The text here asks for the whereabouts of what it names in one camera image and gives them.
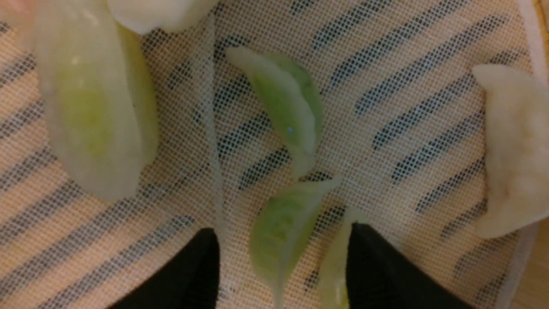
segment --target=white mesh cloth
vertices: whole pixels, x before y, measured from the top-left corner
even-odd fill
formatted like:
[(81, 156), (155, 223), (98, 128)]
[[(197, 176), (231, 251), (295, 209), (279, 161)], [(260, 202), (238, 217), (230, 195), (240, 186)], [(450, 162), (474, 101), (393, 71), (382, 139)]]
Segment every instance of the white mesh cloth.
[(342, 173), (286, 289), (319, 308), (321, 257), (346, 206), (444, 287), (507, 308), (536, 227), (474, 236), (485, 207), (483, 93), (469, 74), (504, 63), (547, 79), (530, 1), (228, 0), (191, 31), (143, 40), (159, 98), (159, 157), (138, 197), (86, 195), (48, 147), (31, 55), (0, 27), (0, 308), (104, 308), (167, 262), (223, 206), (218, 308), (272, 308), (247, 254), (261, 205), (289, 183), (289, 155), (224, 49), (305, 66), (326, 129), (314, 176)]

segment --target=dumpling wrapper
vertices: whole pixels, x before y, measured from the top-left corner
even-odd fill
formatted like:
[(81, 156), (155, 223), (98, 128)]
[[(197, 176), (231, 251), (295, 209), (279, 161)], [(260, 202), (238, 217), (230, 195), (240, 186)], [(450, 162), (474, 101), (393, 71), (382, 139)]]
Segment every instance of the dumpling wrapper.
[(549, 216), (549, 91), (504, 65), (473, 75), (486, 90), (488, 211), (477, 234), (496, 238)]
[(140, 35), (161, 28), (180, 32), (198, 24), (219, 0), (108, 0), (113, 17)]

